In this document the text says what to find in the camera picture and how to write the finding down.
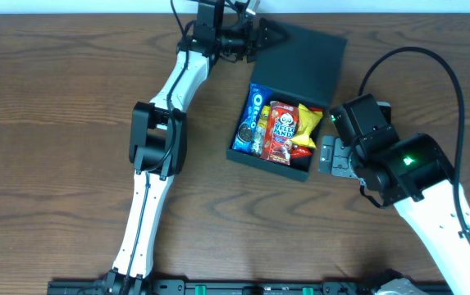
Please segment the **red Hacks candy bag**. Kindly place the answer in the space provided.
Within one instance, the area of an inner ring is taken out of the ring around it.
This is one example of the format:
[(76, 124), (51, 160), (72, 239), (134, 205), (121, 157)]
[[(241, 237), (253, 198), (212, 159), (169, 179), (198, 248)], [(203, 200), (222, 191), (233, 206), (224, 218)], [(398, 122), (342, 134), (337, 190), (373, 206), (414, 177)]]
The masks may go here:
[(302, 147), (293, 144), (293, 150), (291, 151), (292, 158), (301, 158), (301, 157), (309, 157), (312, 155), (313, 148)]

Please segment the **small yellow snack packet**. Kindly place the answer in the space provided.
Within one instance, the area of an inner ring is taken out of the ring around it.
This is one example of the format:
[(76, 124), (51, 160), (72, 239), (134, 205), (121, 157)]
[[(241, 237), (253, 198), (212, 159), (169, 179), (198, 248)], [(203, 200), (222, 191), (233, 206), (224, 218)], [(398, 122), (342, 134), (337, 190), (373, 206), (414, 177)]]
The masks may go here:
[(308, 108), (303, 104), (299, 104), (298, 111), (299, 125), (291, 142), (298, 146), (315, 149), (316, 144), (311, 138), (311, 133), (323, 117), (322, 109)]

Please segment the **black gift box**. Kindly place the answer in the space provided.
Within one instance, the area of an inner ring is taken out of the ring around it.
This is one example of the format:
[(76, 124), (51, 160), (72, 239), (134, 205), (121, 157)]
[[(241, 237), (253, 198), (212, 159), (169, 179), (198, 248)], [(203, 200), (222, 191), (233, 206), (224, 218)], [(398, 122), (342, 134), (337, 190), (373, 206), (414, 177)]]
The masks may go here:
[(323, 111), (332, 103), (347, 39), (278, 22), (286, 42), (262, 50), (250, 81), (269, 88), (272, 101)]

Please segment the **red Hello Panda box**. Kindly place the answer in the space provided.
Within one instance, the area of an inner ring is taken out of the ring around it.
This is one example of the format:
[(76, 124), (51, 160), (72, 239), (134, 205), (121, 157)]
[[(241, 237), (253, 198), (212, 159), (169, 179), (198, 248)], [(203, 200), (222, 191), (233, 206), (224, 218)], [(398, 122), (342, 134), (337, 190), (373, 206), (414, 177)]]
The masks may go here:
[(289, 166), (292, 151), (291, 139), (299, 123), (298, 108), (272, 101), (264, 136), (261, 158)]

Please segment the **blue Oreo cookie pack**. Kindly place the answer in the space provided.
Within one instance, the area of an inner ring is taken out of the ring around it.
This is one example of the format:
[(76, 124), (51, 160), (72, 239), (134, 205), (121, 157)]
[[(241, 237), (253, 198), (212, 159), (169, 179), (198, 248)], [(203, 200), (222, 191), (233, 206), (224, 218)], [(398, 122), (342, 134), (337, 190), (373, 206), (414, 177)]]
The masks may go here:
[(257, 83), (249, 85), (249, 95), (239, 123), (232, 149), (250, 153), (254, 132), (262, 113), (262, 109), (267, 105), (267, 101), (272, 95), (272, 91)]

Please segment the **yellow Hacks candy bag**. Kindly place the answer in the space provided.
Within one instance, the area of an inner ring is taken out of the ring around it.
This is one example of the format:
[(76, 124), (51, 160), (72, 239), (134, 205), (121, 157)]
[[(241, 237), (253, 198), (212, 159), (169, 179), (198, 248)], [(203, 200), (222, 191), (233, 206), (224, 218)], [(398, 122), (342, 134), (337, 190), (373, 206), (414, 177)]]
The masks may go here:
[(267, 130), (267, 122), (271, 108), (264, 106), (258, 119), (257, 126), (253, 133), (253, 141), (251, 143), (250, 153), (255, 157), (260, 157), (263, 150), (263, 142)]

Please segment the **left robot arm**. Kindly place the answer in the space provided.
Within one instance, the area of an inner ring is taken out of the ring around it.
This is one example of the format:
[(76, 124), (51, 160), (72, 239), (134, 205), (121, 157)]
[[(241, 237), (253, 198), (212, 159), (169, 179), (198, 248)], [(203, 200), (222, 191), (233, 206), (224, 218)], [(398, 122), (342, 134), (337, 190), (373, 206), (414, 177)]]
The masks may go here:
[(253, 25), (258, 2), (200, 1), (195, 20), (179, 24), (176, 64), (160, 92), (132, 111), (129, 160), (134, 192), (124, 238), (112, 268), (84, 293), (148, 294), (153, 250), (167, 193), (185, 162), (187, 110), (219, 59), (255, 61), (286, 41), (276, 22)]

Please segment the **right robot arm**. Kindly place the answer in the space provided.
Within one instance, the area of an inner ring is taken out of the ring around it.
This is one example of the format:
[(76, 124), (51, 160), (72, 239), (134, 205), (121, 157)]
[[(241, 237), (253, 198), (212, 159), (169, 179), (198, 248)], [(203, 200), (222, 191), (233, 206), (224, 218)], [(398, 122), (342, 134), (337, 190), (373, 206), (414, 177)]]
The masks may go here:
[(365, 94), (329, 112), (336, 136), (323, 139), (323, 173), (358, 179), (394, 207), (421, 239), (451, 292), (470, 294), (470, 207), (454, 167), (428, 134), (401, 139), (390, 105)]

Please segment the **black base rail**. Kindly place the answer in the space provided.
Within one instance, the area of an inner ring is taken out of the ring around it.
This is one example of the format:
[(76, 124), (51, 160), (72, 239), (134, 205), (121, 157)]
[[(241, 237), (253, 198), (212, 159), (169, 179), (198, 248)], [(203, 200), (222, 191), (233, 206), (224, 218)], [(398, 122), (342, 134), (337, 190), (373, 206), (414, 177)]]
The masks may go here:
[[(313, 294), (342, 295), (369, 294), (371, 291), (351, 282), (326, 282), (321, 284), (256, 284), (256, 283), (213, 283), (185, 282), (178, 279), (160, 279), (140, 291), (155, 295), (281, 295)], [(118, 294), (117, 286), (105, 287), (103, 281), (51, 281), (48, 294), (52, 295), (102, 295)]]

